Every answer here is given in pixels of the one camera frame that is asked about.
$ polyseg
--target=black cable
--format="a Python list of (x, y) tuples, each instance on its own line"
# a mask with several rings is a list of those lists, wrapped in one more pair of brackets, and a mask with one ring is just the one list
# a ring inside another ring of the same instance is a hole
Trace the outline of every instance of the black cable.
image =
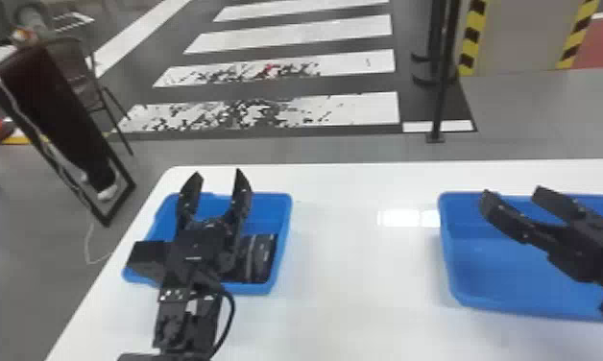
[(209, 353), (207, 359), (211, 359), (216, 352), (221, 348), (221, 346), (226, 342), (226, 338), (228, 337), (229, 328), (232, 326), (232, 320), (234, 319), (234, 311), (236, 310), (236, 303), (234, 302), (234, 296), (232, 293), (228, 292), (225, 287), (221, 287), (219, 290), (219, 295), (225, 297), (229, 301), (229, 315), (228, 320), (226, 321), (226, 327), (221, 332), (221, 337), (219, 337), (219, 341), (212, 347), (211, 352)]

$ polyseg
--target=floor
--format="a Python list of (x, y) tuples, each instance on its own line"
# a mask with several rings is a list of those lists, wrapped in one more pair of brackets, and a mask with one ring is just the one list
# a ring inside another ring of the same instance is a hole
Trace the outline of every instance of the floor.
[(138, 188), (109, 229), (31, 148), (0, 146), (0, 361), (44, 358), (103, 265), (87, 261), (115, 247), (169, 167), (603, 157), (603, 69), (465, 79), (462, 87), (480, 132), (450, 133), (442, 145), (422, 134), (136, 141), (129, 157), (115, 142)]
[[(411, 78), (424, 73), (411, 61), (411, 51), (421, 52), (426, 41), (429, 8), (420, 1), (160, 6), (172, 15), (157, 19), (151, 10), (141, 17), (139, 32), (157, 29), (101, 77), (129, 110), (119, 125), (131, 139), (429, 129), (433, 92)], [(88, 25), (80, 31), (100, 33)], [(98, 53), (96, 61), (108, 62), (109, 53)], [(459, 85), (449, 92), (445, 117), (455, 121), (448, 130), (475, 130)]]

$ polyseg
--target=white sneaker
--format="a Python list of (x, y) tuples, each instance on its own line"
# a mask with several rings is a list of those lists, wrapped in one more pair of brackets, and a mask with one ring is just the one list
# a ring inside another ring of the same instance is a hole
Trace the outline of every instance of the white sneaker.
[(115, 194), (118, 193), (118, 178), (120, 178), (120, 174), (118, 171), (115, 172), (115, 180), (113, 184), (109, 186), (109, 188), (104, 189), (98, 193), (98, 201), (100, 202), (108, 202), (115, 197)]

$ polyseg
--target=black pants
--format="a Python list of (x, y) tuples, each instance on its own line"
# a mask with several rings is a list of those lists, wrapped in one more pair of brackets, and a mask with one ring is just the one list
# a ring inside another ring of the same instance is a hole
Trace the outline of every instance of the black pants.
[(106, 140), (45, 49), (19, 50), (0, 64), (0, 77), (20, 109), (71, 163), (86, 172), (96, 191), (114, 183)]

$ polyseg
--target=white power cord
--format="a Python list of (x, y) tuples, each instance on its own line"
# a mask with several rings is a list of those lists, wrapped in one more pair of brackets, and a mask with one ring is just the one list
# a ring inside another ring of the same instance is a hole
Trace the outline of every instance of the white power cord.
[[(19, 115), (19, 117), (26, 122), (26, 124), (28, 126), (30, 126), (33, 131), (35, 132), (36, 136), (38, 139), (41, 139), (42, 137), (42, 132), (39, 129), (39, 127), (33, 123), (31, 121), (31, 119), (21, 110), (21, 108), (19, 107), (19, 104), (17, 103), (17, 101), (14, 99), (14, 96), (12, 95), (12, 93), (8, 90), (8, 88), (6, 87), (6, 85), (4, 84), (3, 80), (0, 77), (0, 88), (4, 91), (4, 93), (6, 94), (6, 96), (8, 97), (9, 102), (11, 103), (12, 109), (14, 110), (15, 113), (17, 113), (17, 115)], [(44, 141), (40, 141), (40, 150), (47, 155), (48, 157), (50, 157), (51, 159), (53, 159), (55, 161), (55, 163), (58, 166), (58, 175), (60, 176), (60, 179), (66, 184), (68, 185), (68, 187), (70, 187), (71, 189), (73, 189), (76, 194), (78, 195), (78, 199), (80, 199), (80, 202), (82, 202), (82, 204), (86, 207), (86, 209), (88, 209), (88, 211), (92, 211), (91, 209), (91, 204), (86, 200), (86, 194), (84, 193), (84, 191), (82, 190), (82, 188), (80, 186), (76, 186), (73, 183), (71, 183), (71, 181), (68, 179), (67, 174), (68, 172), (66, 171), (66, 168), (64, 168), (60, 161), (57, 159), (57, 157), (55, 156), (55, 153), (53, 152), (53, 150), (51, 149), (51, 147)], [(87, 265), (93, 265), (93, 264), (97, 264), (100, 263), (102, 261), (104, 261), (105, 259), (109, 258), (109, 256), (111, 256), (111, 254), (113, 253), (113, 251), (103, 255), (102, 257), (96, 259), (96, 260), (91, 260), (91, 256), (90, 256), (90, 251), (88, 249), (88, 244), (91, 240), (91, 236), (93, 235), (93, 230), (95, 228), (95, 225), (93, 224), (93, 222), (90, 223), (89, 227), (88, 227), (88, 231), (86, 232), (86, 236), (84, 237), (84, 263), (86, 263)]]

